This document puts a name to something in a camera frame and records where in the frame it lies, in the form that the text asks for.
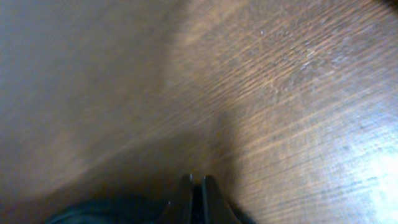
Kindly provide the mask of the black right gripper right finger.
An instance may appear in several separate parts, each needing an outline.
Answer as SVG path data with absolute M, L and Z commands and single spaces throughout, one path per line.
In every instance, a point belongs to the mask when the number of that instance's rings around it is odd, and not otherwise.
M 206 224 L 242 224 L 233 213 L 212 175 L 204 176 L 201 189 Z

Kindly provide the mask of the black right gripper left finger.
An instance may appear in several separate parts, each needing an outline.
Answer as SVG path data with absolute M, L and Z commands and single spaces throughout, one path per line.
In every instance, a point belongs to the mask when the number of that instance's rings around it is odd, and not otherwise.
M 193 176 L 183 175 L 175 195 L 157 220 L 157 224 L 190 224 L 193 203 Z

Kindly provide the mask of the black t-shirt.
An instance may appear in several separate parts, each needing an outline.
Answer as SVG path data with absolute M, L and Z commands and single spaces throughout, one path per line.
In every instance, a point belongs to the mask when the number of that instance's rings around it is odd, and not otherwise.
M 90 200 L 72 205 L 47 218 L 45 224 L 155 223 L 171 205 L 185 205 L 180 198 L 154 200 L 141 196 Z

